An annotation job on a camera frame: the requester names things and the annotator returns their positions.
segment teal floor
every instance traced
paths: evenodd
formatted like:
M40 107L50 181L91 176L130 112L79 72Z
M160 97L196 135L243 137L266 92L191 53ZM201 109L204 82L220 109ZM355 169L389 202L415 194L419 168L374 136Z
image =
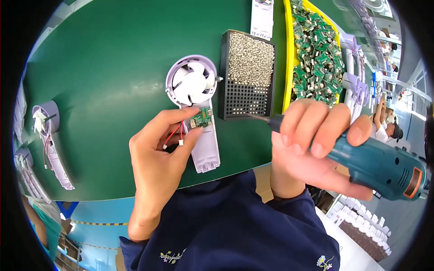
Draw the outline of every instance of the teal floor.
M116 271L119 236L128 236L127 225L86 225L77 223L127 223L134 198L80 202L71 216L75 228L68 234L82 249L81 266L90 271Z

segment yellow tray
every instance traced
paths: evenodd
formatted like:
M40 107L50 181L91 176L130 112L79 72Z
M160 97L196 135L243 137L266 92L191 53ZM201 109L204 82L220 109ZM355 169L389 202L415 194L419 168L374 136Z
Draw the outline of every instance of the yellow tray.
M292 15L291 4L289 3L289 0L283 0L283 4L285 6L285 21L286 21L286 82L285 82L285 94L283 96L282 113L288 108L289 103L291 102L294 66L300 64L300 61L297 58L297 53L296 53L297 49L294 46L293 20L295 20L295 18ZM336 42L339 48L341 48L341 43L339 41L339 32L335 24L322 11L320 11L316 6L314 6L308 0L303 0L303 6L306 9L321 15L324 21L332 26L333 30L336 31ZM339 103L339 95L336 96L336 103Z

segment pile of circuit boards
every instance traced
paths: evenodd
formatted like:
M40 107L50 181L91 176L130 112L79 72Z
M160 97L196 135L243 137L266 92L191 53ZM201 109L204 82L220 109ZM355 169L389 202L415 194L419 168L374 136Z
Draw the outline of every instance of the pile of circuit boards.
M291 0L294 42L300 65L294 67L293 90L296 98L312 98L330 106L343 89L342 53L336 32L318 13L303 7L303 0Z

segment electric screwdriver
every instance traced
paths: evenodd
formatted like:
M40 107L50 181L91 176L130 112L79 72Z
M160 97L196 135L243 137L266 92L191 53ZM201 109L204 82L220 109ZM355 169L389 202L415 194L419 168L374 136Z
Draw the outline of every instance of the electric screwdriver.
M266 121L280 132L283 115L270 118L252 117ZM347 167L350 182L369 187L388 200L417 200L425 186L425 167L415 153L391 147L373 138L358 147L347 141L348 130L336 141L327 158Z

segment green workbench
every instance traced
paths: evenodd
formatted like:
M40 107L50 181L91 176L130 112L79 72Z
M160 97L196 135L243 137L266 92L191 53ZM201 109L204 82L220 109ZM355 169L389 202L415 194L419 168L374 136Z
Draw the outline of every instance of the green workbench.
M176 108L164 91L170 67L200 54L219 70L220 38L228 29L250 32L251 1L94 0L62 22L30 59L24 80L25 131L34 171L51 199L131 197L135 183L128 140L159 111ZM274 112L283 103L286 30L275 1ZM217 96L213 106L217 115ZM54 100L60 112L54 140L75 190L65 190L43 165L31 108ZM212 181L271 161L271 132L257 120L216 118L221 165L197 174L190 160L180 187Z

